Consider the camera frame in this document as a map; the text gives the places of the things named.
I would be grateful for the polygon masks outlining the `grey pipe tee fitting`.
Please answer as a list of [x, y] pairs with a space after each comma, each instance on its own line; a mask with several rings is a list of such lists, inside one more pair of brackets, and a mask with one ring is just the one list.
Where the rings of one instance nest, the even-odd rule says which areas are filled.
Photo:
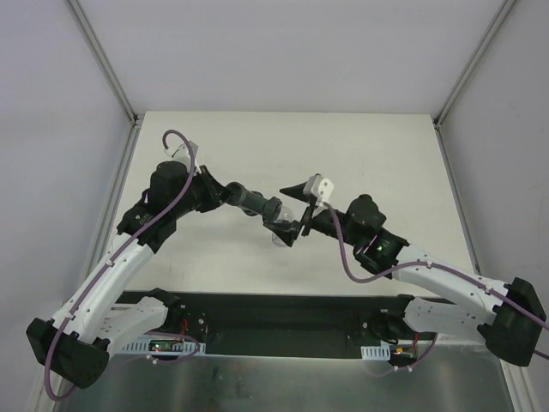
[[267, 224], [278, 220], [282, 209], [282, 201], [278, 197], [266, 198], [260, 192], [250, 191], [238, 182], [231, 182], [226, 188], [230, 192], [226, 201], [229, 205], [240, 208], [250, 216], [260, 215]]

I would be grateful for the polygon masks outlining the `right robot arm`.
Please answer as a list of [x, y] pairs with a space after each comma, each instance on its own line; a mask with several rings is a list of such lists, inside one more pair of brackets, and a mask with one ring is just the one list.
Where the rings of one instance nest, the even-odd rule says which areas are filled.
[[332, 182], [320, 176], [281, 189], [306, 203], [305, 212], [298, 221], [288, 220], [281, 200], [272, 197], [260, 211], [264, 226], [287, 245], [311, 230], [337, 239], [343, 268], [353, 282], [366, 284], [385, 277], [445, 300], [435, 305], [412, 298], [405, 309], [386, 317], [391, 336], [402, 339], [414, 331], [463, 335], [484, 344], [503, 361], [519, 367], [530, 364], [541, 332], [548, 327], [530, 282], [463, 273], [385, 229], [386, 217], [370, 195], [359, 195], [340, 212], [329, 202], [332, 190]]

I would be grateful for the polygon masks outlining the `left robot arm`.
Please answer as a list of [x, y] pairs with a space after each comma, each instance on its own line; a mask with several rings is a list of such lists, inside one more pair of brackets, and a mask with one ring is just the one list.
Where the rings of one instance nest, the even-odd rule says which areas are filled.
[[161, 289], [114, 318], [107, 314], [133, 276], [176, 232], [179, 218], [217, 209], [229, 196], [205, 166], [160, 163], [86, 281], [50, 319], [36, 318], [27, 327], [28, 341], [45, 373], [86, 389], [109, 360], [139, 336], [154, 329], [175, 332], [182, 317], [178, 299]]

